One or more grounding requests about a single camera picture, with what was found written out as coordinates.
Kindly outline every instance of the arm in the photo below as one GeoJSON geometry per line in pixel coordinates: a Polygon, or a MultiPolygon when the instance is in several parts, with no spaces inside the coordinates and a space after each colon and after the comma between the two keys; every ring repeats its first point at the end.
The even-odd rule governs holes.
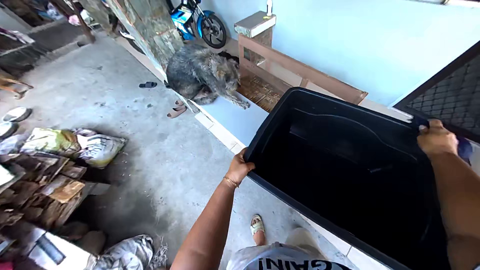
{"type": "Polygon", "coordinates": [[[457,155],[456,136],[440,120],[420,129],[418,143],[435,173],[452,269],[472,270],[480,264],[480,177],[457,155]]]}
{"type": "MultiPolygon", "coordinates": [[[[243,160],[243,149],[233,157],[225,175],[239,185],[247,173],[255,168],[243,160]]],[[[183,242],[171,270],[218,269],[227,240],[228,225],[233,205],[235,185],[223,178],[197,221],[183,242]]]]}

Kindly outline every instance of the black slipper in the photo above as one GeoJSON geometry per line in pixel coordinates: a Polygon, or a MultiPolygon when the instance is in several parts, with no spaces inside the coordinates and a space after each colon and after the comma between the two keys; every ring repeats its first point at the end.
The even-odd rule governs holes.
{"type": "Polygon", "coordinates": [[[156,83],[154,82],[146,82],[144,84],[139,84],[138,87],[140,88],[153,88],[156,86],[156,83]]]}

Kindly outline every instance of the metal mesh screen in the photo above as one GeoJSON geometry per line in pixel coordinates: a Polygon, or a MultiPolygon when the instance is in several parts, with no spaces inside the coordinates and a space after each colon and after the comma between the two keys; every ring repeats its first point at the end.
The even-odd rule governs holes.
{"type": "Polygon", "coordinates": [[[480,55],[407,107],[480,135],[480,55]]]}

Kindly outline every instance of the hand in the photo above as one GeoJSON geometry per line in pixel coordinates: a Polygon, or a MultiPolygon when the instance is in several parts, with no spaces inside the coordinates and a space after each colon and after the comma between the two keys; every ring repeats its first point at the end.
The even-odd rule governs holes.
{"type": "Polygon", "coordinates": [[[442,121],[438,119],[429,120],[430,128],[421,125],[420,136],[417,137],[417,142],[420,148],[427,154],[427,156],[451,153],[458,155],[457,146],[458,140],[455,134],[444,128],[442,121]]]}
{"type": "Polygon", "coordinates": [[[240,153],[233,157],[230,168],[228,169],[227,174],[225,174],[225,177],[234,181],[237,185],[240,185],[241,181],[247,176],[249,171],[255,169],[255,164],[252,162],[245,163],[245,160],[243,159],[243,154],[246,150],[247,148],[244,148],[240,153]]]}

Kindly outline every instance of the slipper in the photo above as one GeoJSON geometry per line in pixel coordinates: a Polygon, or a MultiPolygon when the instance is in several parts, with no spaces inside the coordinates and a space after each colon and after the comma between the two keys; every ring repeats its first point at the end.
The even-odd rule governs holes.
{"type": "Polygon", "coordinates": [[[252,221],[250,222],[250,231],[252,232],[252,235],[258,231],[265,232],[264,222],[259,215],[254,215],[252,217],[252,221]]]}
{"type": "Polygon", "coordinates": [[[153,88],[156,86],[155,82],[146,82],[144,84],[139,84],[138,87],[140,88],[153,88]]]}
{"type": "Polygon", "coordinates": [[[180,106],[176,108],[172,108],[172,110],[167,114],[168,118],[175,118],[181,115],[183,112],[187,110],[187,106],[180,106]]]}
{"type": "Polygon", "coordinates": [[[177,106],[183,106],[183,101],[181,101],[181,99],[175,101],[175,105],[177,106]]]}

